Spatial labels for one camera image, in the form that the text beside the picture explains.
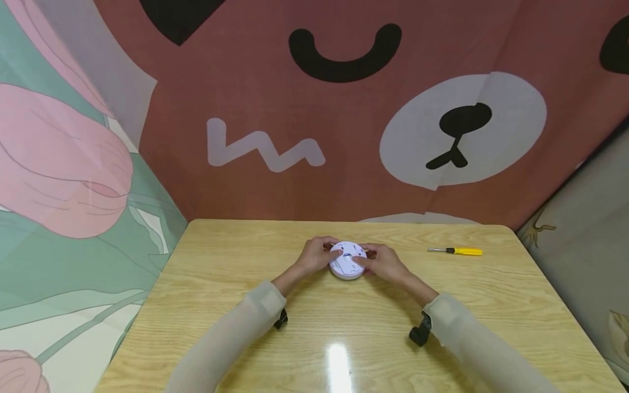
cartoon bear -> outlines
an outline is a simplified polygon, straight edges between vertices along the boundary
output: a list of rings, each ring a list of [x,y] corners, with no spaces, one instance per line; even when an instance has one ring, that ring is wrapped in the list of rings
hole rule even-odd
[[[187,219],[514,229],[627,115],[605,3],[96,1],[157,80],[140,153]]]

sheer sleeve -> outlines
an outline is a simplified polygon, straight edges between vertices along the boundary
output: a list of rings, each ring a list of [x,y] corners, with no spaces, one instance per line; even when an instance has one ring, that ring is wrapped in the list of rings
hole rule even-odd
[[[285,305],[273,284],[261,283],[190,348],[164,392],[214,392],[242,351],[273,326]]]
[[[514,348],[448,294],[439,295],[424,308],[432,333],[464,367],[474,370],[496,392],[559,392]]]

black wrist strap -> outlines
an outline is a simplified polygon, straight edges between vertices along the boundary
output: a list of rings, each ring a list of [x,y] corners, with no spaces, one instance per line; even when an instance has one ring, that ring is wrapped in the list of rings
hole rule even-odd
[[[421,315],[424,316],[424,319],[421,320],[420,325],[413,327],[411,332],[408,333],[408,338],[410,338],[411,341],[416,343],[418,346],[426,345],[428,337],[430,336],[430,330],[432,329],[432,320],[430,319],[430,316],[424,311],[421,312]]]
[[[279,319],[273,324],[275,329],[279,330],[282,325],[284,325],[288,321],[288,314],[286,313],[286,309],[283,308],[282,312],[279,315]]]

screwdriver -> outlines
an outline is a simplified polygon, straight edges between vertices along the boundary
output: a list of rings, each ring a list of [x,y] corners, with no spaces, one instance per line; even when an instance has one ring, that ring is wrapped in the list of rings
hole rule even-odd
[[[459,255],[482,255],[482,250],[480,248],[459,248],[459,247],[448,247],[448,248],[429,248],[428,251],[440,251],[448,254],[459,254]]]

table surface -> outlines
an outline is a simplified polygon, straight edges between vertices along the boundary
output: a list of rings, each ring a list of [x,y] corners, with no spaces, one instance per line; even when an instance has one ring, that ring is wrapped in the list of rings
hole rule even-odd
[[[562,392],[624,392],[513,232],[462,224],[197,219],[190,223],[97,392],[162,392],[186,351],[264,279],[332,235],[386,243],[409,269],[462,301]],[[481,257],[428,253],[473,246]],[[342,281],[327,269],[303,282],[289,321],[256,341],[219,392],[466,392],[474,379],[431,336],[408,339],[421,309],[378,277]]]

